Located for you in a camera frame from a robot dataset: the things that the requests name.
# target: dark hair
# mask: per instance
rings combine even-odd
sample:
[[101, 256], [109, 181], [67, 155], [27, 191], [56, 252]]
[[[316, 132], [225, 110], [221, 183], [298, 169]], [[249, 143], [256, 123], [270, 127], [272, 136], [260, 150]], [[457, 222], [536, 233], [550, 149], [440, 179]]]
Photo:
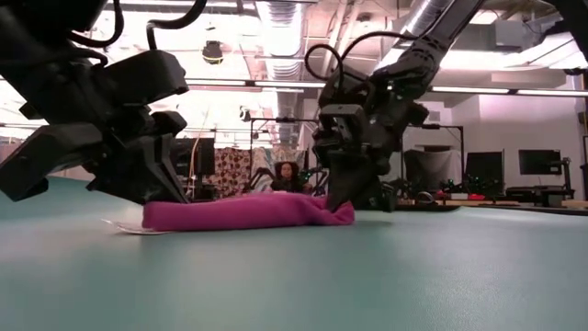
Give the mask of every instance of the dark hair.
[[276, 163], [276, 178], [277, 180], [282, 180], [284, 179], [282, 177], [282, 166], [283, 165], [290, 165], [292, 167], [292, 181], [298, 180], [298, 173], [300, 171], [298, 165], [296, 164], [296, 162], [290, 162], [290, 161], [286, 161], [286, 162], [278, 162]]

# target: desk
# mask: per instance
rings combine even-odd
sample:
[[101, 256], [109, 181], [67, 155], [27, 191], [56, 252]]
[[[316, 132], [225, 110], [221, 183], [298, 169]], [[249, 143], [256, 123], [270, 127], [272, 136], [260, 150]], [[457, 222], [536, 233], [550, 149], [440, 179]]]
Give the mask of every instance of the desk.
[[588, 221], [359, 212], [347, 227], [129, 236], [83, 184], [0, 198], [0, 330], [588, 329]]

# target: woman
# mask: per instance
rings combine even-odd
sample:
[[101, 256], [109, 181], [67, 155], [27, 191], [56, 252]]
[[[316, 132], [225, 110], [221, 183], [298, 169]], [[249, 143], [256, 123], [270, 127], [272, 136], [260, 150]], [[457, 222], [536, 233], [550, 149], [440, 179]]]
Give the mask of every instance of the woman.
[[276, 164], [276, 180], [270, 186], [274, 191], [291, 193], [310, 193], [312, 186], [302, 184], [298, 177], [298, 165], [294, 162], [280, 162]]

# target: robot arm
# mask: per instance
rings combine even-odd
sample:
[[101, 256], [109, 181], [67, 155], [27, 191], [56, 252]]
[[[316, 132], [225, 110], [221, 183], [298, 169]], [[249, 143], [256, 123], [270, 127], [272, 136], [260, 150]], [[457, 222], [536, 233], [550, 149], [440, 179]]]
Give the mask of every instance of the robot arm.
[[[583, 0], [549, 2], [560, 11], [586, 56], [587, 5]], [[454, 0], [396, 63], [371, 76], [345, 68], [326, 82], [319, 98], [321, 125], [313, 136], [313, 152], [330, 170], [330, 210], [351, 200], [357, 209], [390, 211], [394, 205], [390, 199], [395, 197], [382, 189], [379, 176], [390, 171], [390, 156], [400, 151], [406, 127], [421, 125], [428, 116], [428, 110], [414, 100], [427, 91], [439, 64], [483, 3]]]
[[93, 27], [106, 2], [0, 6], [0, 74], [27, 100], [23, 115], [50, 124], [0, 165], [0, 190], [11, 200], [47, 190], [51, 172], [82, 166], [96, 177], [88, 189], [140, 204], [187, 202], [169, 160], [172, 140], [187, 124], [146, 106], [188, 90], [177, 59], [151, 50], [105, 66], [106, 56], [70, 42], [72, 30]]

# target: pink towel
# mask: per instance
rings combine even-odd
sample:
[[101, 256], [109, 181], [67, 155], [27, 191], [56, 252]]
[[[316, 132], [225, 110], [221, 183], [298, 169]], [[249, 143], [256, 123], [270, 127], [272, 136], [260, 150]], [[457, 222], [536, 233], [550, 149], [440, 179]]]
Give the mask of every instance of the pink towel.
[[143, 208], [143, 228], [154, 231], [215, 231], [302, 225], [348, 225], [351, 203], [332, 213], [324, 198], [295, 193], [252, 194], [213, 202], [150, 202]]

